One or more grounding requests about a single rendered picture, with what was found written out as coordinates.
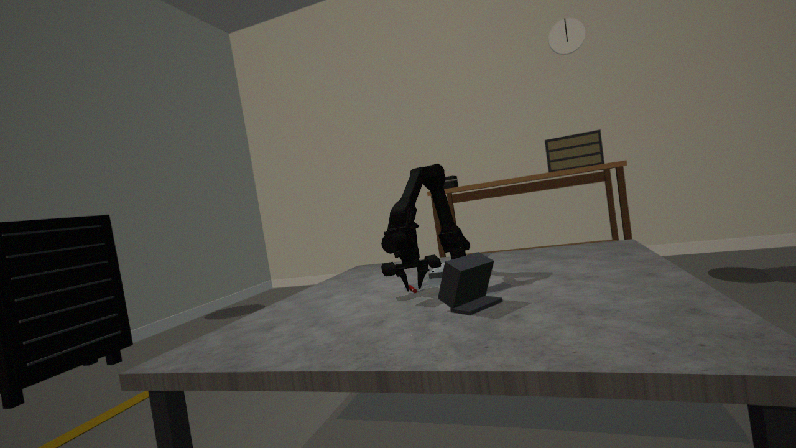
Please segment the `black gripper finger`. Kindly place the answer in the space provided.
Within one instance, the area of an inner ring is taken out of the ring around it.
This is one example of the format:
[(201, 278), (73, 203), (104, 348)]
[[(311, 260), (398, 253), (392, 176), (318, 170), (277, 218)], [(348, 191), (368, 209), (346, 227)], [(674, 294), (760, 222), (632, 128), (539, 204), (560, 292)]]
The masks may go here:
[(426, 273), (429, 272), (430, 270), (429, 269), (422, 269), (421, 270), (419, 267), (416, 267), (416, 269), (417, 269), (417, 275), (418, 275), (418, 288), (420, 289), (421, 286), (422, 286), (422, 282), (423, 282), (423, 279), (424, 279)]
[(406, 273), (404, 272), (404, 273), (401, 273), (401, 274), (396, 274), (396, 277), (401, 277), (402, 278), (402, 281), (405, 284), (405, 287), (406, 287), (407, 291), (409, 291), (409, 282), (407, 281)]

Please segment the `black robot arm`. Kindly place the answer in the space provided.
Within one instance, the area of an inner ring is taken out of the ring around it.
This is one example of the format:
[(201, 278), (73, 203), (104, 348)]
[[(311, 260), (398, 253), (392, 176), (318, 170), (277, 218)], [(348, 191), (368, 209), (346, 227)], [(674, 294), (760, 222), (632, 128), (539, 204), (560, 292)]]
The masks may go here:
[[(460, 227), (455, 225), (445, 190), (444, 169), (440, 164), (418, 167), (410, 171), (409, 181), (401, 199), (392, 207), (389, 217), (389, 227), (382, 238), (382, 248), (386, 253), (394, 253), (395, 258), (400, 258), (400, 250), (406, 246), (417, 244), (416, 228), (420, 227), (414, 222), (416, 216), (416, 199), (420, 195), (422, 184), (430, 191), (434, 200), (436, 212), (440, 219), (440, 243), (444, 251), (450, 252), (450, 259), (466, 256), (470, 243), (461, 233)], [(396, 226), (395, 226), (396, 225)]]

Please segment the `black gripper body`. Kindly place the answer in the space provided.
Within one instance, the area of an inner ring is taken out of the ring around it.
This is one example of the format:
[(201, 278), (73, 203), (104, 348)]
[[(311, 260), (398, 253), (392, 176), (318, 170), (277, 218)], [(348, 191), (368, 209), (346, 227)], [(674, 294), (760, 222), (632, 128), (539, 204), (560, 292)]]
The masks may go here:
[(441, 266), (440, 258), (435, 255), (426, 256), (425, 259), (420, 260), (418, 244), (415, 246), (406, 246), (400, 250), (402, 264), (394, 264), (394, 262), (383, 263), (382, 273), (384, 277), (390, 277), (395, 274), (404, 273), (405, 269), (419, 267), (422, 269), (438, 268)]

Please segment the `dark grey panel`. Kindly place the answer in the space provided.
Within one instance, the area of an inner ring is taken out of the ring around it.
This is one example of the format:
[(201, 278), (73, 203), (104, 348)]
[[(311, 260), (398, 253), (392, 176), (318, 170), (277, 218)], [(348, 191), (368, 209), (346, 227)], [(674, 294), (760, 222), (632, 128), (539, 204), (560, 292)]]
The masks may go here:
[(503, 302), (502, 297), (486, 296), (494, 260), (480, 252), (445, 262), (438, 299), (450, 312), (472, 315)]

